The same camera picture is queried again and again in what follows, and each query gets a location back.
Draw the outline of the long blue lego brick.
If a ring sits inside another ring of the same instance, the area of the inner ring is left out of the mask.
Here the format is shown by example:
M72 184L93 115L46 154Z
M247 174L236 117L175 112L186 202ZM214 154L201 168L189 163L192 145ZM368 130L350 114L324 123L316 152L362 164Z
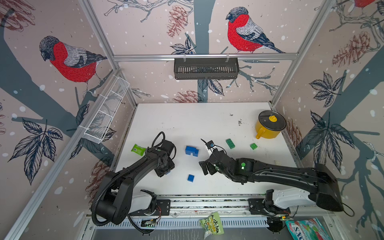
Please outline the long blue lego brick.
M186 146L185 153L188 156L194 156L194 157L199 156L199 150L197 148L191 147L191 146Z

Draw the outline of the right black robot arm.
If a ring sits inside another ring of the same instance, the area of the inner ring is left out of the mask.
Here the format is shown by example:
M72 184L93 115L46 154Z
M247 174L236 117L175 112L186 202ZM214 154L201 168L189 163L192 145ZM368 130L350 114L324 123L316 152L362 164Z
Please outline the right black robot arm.
M344 210L337 178L323 164L313 168L285 167L249 158L233 159L224 151L211 148L210 157L199 165L205 175L220 173L242 185L266 182L287 186L287 190L266 193L266 204L279 209L316 204L327 211Z

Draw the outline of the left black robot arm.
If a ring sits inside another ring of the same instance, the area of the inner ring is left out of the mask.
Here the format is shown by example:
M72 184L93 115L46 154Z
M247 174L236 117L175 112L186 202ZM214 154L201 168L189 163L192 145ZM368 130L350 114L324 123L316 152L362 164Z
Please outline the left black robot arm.
M102 179L91 205L92 221L96 226L108 223L119 225L131 213L143 211L152 215L157 211L157 195L148 190L134 194L137 183L152 170L162 177L175 168L171 153L175 145L163 140L145 150L144 156L127 168L108 172Z

